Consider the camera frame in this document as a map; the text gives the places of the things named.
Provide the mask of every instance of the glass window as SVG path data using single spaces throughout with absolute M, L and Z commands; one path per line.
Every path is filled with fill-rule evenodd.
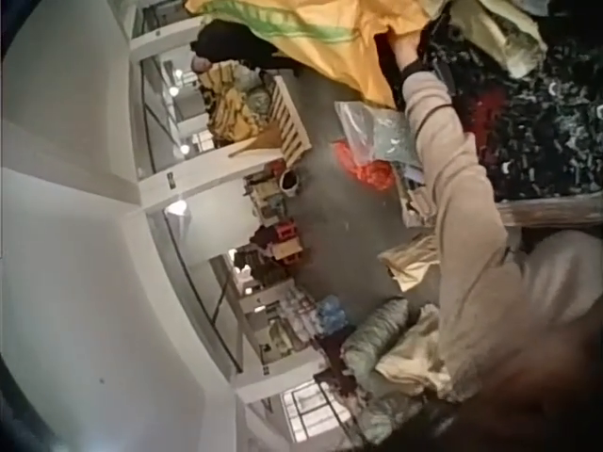
M 337 402 L 327 384 L 320 387 L 313 381 L 282 394 L 283 405 L 293 438 L 301 443 L 308 438 L 339 427 L 350 419 L 350 412 Z
M 202 132 L 195 134 L 192 138 L 194 143 L 197 143 L 199 146 L 200 153 L 206 153 L 208 151 L 212 151 L 216 149 L 216 144 L 214 143 L 214 137 L 211 135 L 211 132 L 208 130 L 203 130 Z

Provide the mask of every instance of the black pile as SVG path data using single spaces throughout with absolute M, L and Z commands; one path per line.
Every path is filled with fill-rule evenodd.
M 595 193 L 603 186 L 603 47 L 552 30 L 546 61 L 513 80 L 492 58 L 445 21 L 425 32 L 424 59 L 446 62 L 455 105 L 467 130 L 482 96 L 501 89 L 506 104 L 481 163 L 497 201 Z M 400 86 L 392 90 L 400 100 Z

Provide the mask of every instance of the green stripe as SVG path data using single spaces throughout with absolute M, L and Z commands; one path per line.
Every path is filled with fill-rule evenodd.
M 212 0 L 202 5 L 200 13 L 222 19 L 237 19 L 262 37 L 311 38 L 333 44 L 350 42 L 358 30 L 344 26 L 307 24 L 293 11 L 268 8 L 237 0 Z

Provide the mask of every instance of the beige bag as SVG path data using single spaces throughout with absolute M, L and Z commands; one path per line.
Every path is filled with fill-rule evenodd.
M 435 235 L 420 234 L 410 244 L 382 252 L 381 260 L 392 272 L 402 292 L 417 286 L 431 266 L 439 265 Z
M 510 26 L 503 28 L 500 22 Z M 509 0 L 454 0 L 450 23 L 513 78 L 527 75 L 545 59 L 538 24 Z
M 450 373 L 438 353 L 438 325 L 438 308 L 424 306 L 416 324 L 375 366 L 377 372 L 408 396 L 432 389 L 445 398 L 452 388 Z

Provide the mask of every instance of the concrete floor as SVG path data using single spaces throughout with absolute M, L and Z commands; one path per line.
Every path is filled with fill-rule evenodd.
M 316 300 L 339 296 L 357 324 L 400 294 L 377 255 L 416 232 L 402 223 L 395 188 L 378 192 L 365 186 L 336 159 L 332 143 L 344 135 L 334 101 L 355 100 L 357 94 L 311 70 L 298 79 L 284 77 L 313 145 L 296 167 L 301 193 L 288 203 L 309 249 L 296 280 Z

